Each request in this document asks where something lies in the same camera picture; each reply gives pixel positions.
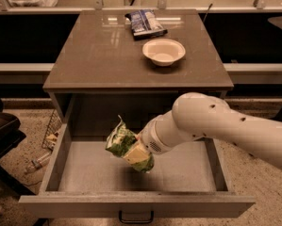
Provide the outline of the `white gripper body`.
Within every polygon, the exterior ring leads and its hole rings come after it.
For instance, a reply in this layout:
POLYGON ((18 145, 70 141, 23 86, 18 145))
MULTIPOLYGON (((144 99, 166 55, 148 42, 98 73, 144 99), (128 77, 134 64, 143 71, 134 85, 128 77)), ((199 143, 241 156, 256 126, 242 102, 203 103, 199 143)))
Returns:
POLYGON ((169 152, 172 148, 167 146, 158 137, 157 125, 161 117, 150 120, 139 133, 139 141, 150 153, 163 154, 169 152))

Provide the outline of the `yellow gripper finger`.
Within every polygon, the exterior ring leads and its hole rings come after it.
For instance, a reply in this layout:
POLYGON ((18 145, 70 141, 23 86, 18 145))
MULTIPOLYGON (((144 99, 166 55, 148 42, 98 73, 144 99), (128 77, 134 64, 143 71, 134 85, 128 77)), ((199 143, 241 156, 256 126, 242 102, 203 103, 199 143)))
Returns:
POLYGON ((150 153, 146 150, 145 146, 137 141, 124 155, 124 160, 130 165, 134 165, 147 160, 149 157, 150 153))

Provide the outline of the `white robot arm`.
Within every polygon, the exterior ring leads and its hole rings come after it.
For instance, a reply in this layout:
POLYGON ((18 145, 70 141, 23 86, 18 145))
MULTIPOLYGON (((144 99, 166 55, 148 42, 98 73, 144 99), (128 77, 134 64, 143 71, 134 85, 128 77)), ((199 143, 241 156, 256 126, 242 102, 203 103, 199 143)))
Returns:
POLYGON ((124 155, 129 164, 198 138, 227 141, 282 170, 282 122, 237 112, 222 99, 190 92, 172 109, 150 120, 124 155))

